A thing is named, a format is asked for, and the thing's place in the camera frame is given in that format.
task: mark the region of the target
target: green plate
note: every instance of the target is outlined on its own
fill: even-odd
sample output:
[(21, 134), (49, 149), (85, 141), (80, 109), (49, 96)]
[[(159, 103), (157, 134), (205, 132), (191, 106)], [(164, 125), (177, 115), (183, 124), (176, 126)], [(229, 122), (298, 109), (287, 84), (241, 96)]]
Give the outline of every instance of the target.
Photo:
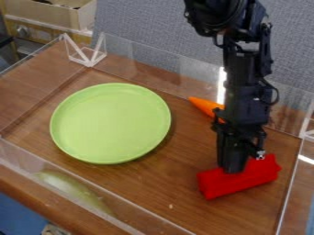
[(54, 109), (50, 134), (73, 158), (112, 164), (149, 152), (169, 126), (171, 112), (156, 93), (132, 84), (100, 84), (70, 95)]

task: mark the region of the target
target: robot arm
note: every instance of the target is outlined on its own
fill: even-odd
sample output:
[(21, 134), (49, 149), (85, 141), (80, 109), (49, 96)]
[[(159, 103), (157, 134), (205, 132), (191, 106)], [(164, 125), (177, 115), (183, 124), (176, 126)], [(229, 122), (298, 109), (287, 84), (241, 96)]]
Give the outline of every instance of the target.
[[(187, 22), (223, 49), (227, 72), (224, 109), (215, 109), (216, 161), (225, 173), (239, 173), (247, 158), (263, 159), (269, 106), (277, 90), (263, 77), (271, 73), (271, 23), (257, 0), (184, 0)], [(257, 43), (256, 50), (241, 44)]]

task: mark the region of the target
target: toy carrot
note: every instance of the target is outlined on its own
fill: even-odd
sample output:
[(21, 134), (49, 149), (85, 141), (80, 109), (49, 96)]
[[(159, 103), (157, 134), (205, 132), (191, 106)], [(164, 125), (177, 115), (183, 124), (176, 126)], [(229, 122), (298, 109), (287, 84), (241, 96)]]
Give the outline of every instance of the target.
[(220, 109), (224, 108), (224, 105), (217, 104), (216, 102), (212, 102), (207, 99), (200, 99), (197, 97), (191, 96), (188, 98), (188, 101), (192, 103), (192, 105), (204, 113), (207, 114), (211, 118), (215, 117), (215, 114), (212, 112), (212, 109), (215, 107), (219, 107)]

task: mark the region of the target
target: wooden surface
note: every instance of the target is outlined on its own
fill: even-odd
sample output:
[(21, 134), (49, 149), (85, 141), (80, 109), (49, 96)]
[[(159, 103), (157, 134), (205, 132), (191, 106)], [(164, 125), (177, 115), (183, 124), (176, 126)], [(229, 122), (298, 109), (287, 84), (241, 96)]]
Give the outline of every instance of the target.
[[(57, 46), (48, 49), (29, 61), (29, 66), (37, 63), (45, 67), (49, 62), (57, 60), (54, 56), (58, 56), (58, 52)], [(163, 77), (163, 79), (172, 81), (172, 74), (167, 73), (167, 75), (169, 77)], [(24, 81), (28, 79), (38, 78), (24, 76)], [(211, 120), (187, 100), (157, 92), (172, 112), (172, 128), (157, 148), (137, 161), (124, 164), (106, 166), (78, 162), (66, 156), (52, 143), (50, 115), (68, 95), (86, 86), (110, 82), (122, 83), (125, 80), (94, 69), (84, 69), (76, 73), (62, 85), (57, 86), (57, 90), (48, 95), (45, 102), (36, 106), (14, 125), (5, 128), (2, 137), (196, 234), (272, 234), (276, 230), (281, 203), (291, 180), (299, 140), (267, 129), (264, 149), (276, 155), (276, 161), (283, 168), (277, 180), (233, 195), (205, 201), (197, 191), (195, 175), (199, 171), (216, 167), (216, 134), (209, 129)], [(9, 89), (2, 83), (0, 83), (0, 90), (1, 87)], [(24, 105), (21, 100), (14, 100), (14, 102), (18, 103), (16, 108)], [(12, 187), (16, 182), (9, 178), (5, 178), (5, 182), (6, 186), (0, 184), (0, 190), (8, 192), (6, 187)], [(18, 196), (18, 191), (21, 195), (25, 194), (24, 190), (24, 187), (14, 187), (9, 195), (42, 213), (42, 205), (38, 204), (40, 208), (37, 208), (34, 202), (46, 201), (44, 193), (33, 187), (30, 192), (37, 191), (37, 193), (28, 192), (29, 196)], [(77, 225), (84, 227), (88, 223), (90, 230), (84, 234), (98, 234), (101, 225), (88, 218), (84, 219), (84, 214), (73, 215), (70, 211), (66, 212), (70, 215), (60, 214), (49, 207), (45, 207), (45, 210), (49, 211), (49, 213), (45, 211), (49, 220), (56, 221), (65, 229), (72, 229), (66, 222), (66, 217), (72, 216), (72, 221), (76, 217), (78, 221), (88, 221)]]

